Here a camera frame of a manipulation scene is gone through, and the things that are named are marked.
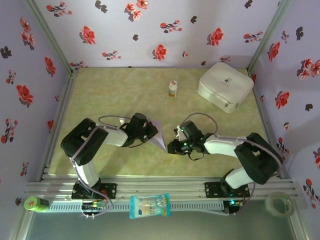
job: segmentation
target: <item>floral wallpaper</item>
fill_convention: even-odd
[[[67,71],[22,1],[1,2],[0,22],[0,231],[9,239],[40,170]]]
[[[279,0],[35,2],[71,68],[240,68],[249,65]]]
[[[253,70],[259,105],[288,174],[304,193],[314,239],[320,236],[318,3],[293,1]]]

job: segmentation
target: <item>tabletop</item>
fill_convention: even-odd
[[[200,77],[207,68],[81,68],[63,120],[58,143],[49,169],[50,174],[74,174],[69,158],[60,148],[62,139],[83,119],[98,123],[104,115],[132,117],[142,113],[160,121],[165,145],[176,138],[174,128],[190,114],[201,112],[218,123],[218,135],[246,137],[256,132],[265,137],[254,93],[233,113],[226,113],[198,94]],[[237,69],[247,74],[245,69]],[[169,82],[178,83],[176,98],[168,95]],[[213,132],[212,120],[194,115],[191,121],[203,134]],[[119,125],[118,118],[106,118]],[[98,174],[103,176],[199,176],[222,177],[241,166],[235,157],[212,154],[192,161],[187,155],[168,154],[150,142],[127,148],[103,144],[93,158]]]

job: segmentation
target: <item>snack packet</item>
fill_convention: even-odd
[[[149,216],[171,215],[170,197],[168,193],[152,196],[131,196],[130,219],[138,219]]]

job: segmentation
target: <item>robotic arm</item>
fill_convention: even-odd
[[[246,138],[224,137],[203,133],[192,121],[186,121],[174,130],[178,139],[167,146],[168,153],[188,155],[198,160],[204,154],[222,154],[238,158],[242,167],[232,169],[220,181],[222,191],[229,196],[239,187],[251,182],[265,184],[278,170],[283,160],[280,155],[257,133]],[[202,157],[192,159],[191,152]]]
[[[60,146],[70,159],[83,145],[85,138],[89,137],[96,126],[94,121],[86,118],[62,140]],[[147,142],[157,133],[157,128],[141,113],[135,113],[129,123],[124,123],[119,128],[107,125],[103,126],[103,128],[98,128],[74,158],[74,167],[86,185],[101,192],[101,179],[92,161],[100,146],[102,144],[109,144],[118,147],[134,148]],[[140,140],[141,143],[132,146],[135,140]],[[81,187],[78,191],[84,197],[90,199],[100,198],[99,195],[89,190],[86,186],[83,186],[83,184],[80,185]]]

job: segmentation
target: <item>white box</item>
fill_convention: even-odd
[[[251,78],[218,62],[200,78],[198,93],[226,113],[232,113],[246,99],[253,86]]]

